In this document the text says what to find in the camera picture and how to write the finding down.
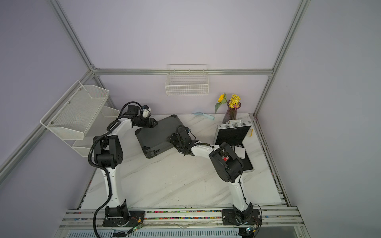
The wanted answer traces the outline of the dark grey poker case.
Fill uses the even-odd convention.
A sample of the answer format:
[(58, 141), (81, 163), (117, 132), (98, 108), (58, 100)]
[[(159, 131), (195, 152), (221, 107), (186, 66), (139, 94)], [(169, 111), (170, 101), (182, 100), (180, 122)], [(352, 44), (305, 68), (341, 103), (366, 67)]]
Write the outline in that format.
[(140, 128), (135, 131), (141, 149), (146, 158), (151, 159), (179, 145), (180, 132), (184, 125), (177, 115), (170, 115), (157, 122), (153, 128)]

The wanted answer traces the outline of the silver aluminium poker case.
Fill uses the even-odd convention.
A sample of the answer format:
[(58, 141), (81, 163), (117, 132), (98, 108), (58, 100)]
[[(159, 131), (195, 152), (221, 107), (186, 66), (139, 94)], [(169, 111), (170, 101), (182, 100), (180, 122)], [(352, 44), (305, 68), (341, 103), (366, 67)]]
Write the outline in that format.
[[(234, 150), (235, 146), (243, 147), (243, 141), (247, 137), (250, 129), (252, 129), (252, 123), (249, 121), (242, 120), (234, 120), (228, 121), (225, 124), (221, 124), (217, 126), (214, 144), (222, 144), (223, 142), (228, 143)], [(249, 159), (247, 150), (246, 150), (246, 158), (243, 159), (244, 172), (254, 171), (254, 167)]]

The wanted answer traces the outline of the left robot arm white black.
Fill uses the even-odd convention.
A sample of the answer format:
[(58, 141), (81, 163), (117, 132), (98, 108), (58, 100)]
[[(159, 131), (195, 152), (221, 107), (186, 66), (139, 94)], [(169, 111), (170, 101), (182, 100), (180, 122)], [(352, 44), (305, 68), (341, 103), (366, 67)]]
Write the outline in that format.
[(151, 108), (131, 101), (126, 103), (106, 128), (106, 133), (95, 136), (88, 154), (91, 166), (100, 169), (105, 179), (107, 200), (97, 210), (105, 209), (105, 219), (128, 221), (131, 217), (127, 202), (122, 199), (117, 166), (124, 159), (120, 139), (133, 127), (153, 128), (157, 121), (151, 117)]

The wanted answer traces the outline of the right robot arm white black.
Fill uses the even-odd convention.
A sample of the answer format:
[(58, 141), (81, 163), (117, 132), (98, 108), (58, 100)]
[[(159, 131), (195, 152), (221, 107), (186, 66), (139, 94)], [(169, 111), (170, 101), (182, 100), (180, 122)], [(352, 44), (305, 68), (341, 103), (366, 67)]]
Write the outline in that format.
[(212, 145), (200, 142), (197, 139), (192, 139), (189, 136), (190, 133), (191, 130), (187, 127), (178, 126), (175, 132), (168, 136), (167, 141), (185, 156), (190, 155), (211, 160), (218, 176), (228, 183), (233, 197), (233, 223), (247, 224), (254, 208), (245, 197), (244, 186), (241, 181), (244, 167), (242, 159), (238, 157), (228, 143)]

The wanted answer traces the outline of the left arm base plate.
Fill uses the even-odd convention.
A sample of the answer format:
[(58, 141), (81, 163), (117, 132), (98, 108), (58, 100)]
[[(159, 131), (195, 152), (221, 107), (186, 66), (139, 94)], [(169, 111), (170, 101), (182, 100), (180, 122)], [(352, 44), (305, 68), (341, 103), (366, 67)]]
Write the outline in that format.
[(126, 215), (107, 214), (105, 215), (103, 227), (135, 227), (142, 224), (145, 217), (145, 211), (129, 211)]

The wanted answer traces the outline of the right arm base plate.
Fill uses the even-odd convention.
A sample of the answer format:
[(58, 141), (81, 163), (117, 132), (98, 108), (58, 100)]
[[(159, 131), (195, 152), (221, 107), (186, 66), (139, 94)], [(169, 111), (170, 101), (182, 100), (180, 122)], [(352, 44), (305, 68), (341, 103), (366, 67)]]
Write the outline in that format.
[(241, 212), (236, 209), (223, 209), (222, 213), (222, 223), (224, 226), (234, 225), (234, 226), (244, 226), (244, 225), (262, 225), (262, 216), (258, 209), (247, 208), (245, 211)]

